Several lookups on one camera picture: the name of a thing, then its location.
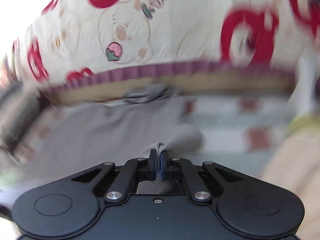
cartoon print fabric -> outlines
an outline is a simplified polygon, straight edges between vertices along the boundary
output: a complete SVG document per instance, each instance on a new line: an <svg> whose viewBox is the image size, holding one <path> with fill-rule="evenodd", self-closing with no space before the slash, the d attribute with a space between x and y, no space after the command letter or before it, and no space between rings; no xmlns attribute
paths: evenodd
<svg viewBox="0 0 320 240"><path fill-rule="evenodd" d="M19 37L15 71L42 87L167 62L294 72L319 25L309 0L52 0Z"/></svg>

silver screw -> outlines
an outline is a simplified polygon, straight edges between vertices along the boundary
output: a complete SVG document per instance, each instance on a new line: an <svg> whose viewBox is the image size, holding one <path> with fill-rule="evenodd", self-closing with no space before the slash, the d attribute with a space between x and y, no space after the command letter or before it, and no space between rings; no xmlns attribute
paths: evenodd
<svg viewBox="0 0 320 240"><path fill-rule="evenodd" d="M117 200L122 197L122 194L118 191L111 191L107 193L106 197L111 200Z"/></svg>
<svg viewBox="0 0 320 240"><path fill-rule="evenodd" d="M162 203L162 199L159 199L159 198L158 198L158 199L155 199L155 200L154 200L154 203L156 203L156 204L161 204L161 203Z"/></svg>
<svg viewBox="0 0 320 240"><path fill-rule="evenodd" d="M205 191L198 191L195 193L195 198L200 199L200 200L205 200L210 197L210 193L205 192Z"/></svg>

bear nose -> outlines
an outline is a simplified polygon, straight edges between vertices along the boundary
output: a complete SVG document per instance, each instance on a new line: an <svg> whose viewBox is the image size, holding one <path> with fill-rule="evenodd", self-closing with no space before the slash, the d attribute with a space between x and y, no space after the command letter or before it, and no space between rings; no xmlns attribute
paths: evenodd
<svg viewBox="0 0 320 240"><path fill-rule="evenodd" d="M124 41L126 38L125 28L122 26L119 26L116 30L116 35L120 41Z"/></svg>

purple ruffle trim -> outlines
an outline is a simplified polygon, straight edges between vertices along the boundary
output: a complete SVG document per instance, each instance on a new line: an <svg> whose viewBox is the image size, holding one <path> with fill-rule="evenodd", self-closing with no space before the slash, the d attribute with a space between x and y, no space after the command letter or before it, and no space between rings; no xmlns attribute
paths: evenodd
<svg viewBox="0 0 320 240"><path fill-rule="evenodd" d="M101 83L113 83L128 79L139 79L144 77L162 77L175 75L192 75L195 73L214 73L215 71L239 71L253 76L283 76L292 79L294 83L294 72L282 70L278 67L270 68L269 64L256 64L246 67L234 67L230 63L223 62L176 62L155 65L132 66L108 70L99 74L90 75L65 85L53 87L47 93L57 93L63 90L82 88Z"/></svg>

pink strawberry print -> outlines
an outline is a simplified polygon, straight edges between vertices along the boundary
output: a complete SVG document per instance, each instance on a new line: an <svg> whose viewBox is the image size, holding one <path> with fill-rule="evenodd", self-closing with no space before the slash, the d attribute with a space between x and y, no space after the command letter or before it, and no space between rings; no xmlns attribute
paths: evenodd
<svg viewBox="0 0 320 240"><path fill-rule="evenodd" d="M112 42L106 49L106 56L108 61L118 61L122 55L122 47L117 42Z"/></svg>

